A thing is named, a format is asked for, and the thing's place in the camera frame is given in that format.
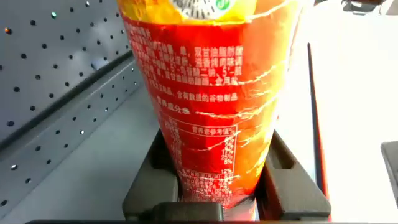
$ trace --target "snack package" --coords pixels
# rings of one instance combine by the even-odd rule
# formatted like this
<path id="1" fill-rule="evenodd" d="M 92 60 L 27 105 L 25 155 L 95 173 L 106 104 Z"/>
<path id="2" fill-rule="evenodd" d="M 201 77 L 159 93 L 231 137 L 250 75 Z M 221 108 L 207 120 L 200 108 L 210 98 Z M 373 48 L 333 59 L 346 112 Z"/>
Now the snack package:
<path id="1" fill-rule="evenodd" d="M 254 193 L 299 0 L 118 0 L 183 187 L 225 210 Z"/>

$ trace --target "wrinkled plastic packaging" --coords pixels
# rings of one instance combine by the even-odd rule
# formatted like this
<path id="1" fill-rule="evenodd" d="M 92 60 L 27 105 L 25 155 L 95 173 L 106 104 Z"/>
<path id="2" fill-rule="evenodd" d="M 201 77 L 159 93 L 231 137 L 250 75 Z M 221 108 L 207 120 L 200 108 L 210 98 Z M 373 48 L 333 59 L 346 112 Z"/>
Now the wrinkled plastic packaging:
<path id="1" fill-rule="evenodd" d="M 185 201 L 253 195 L 300 15 L 295 0 L 118 0 Z"/>

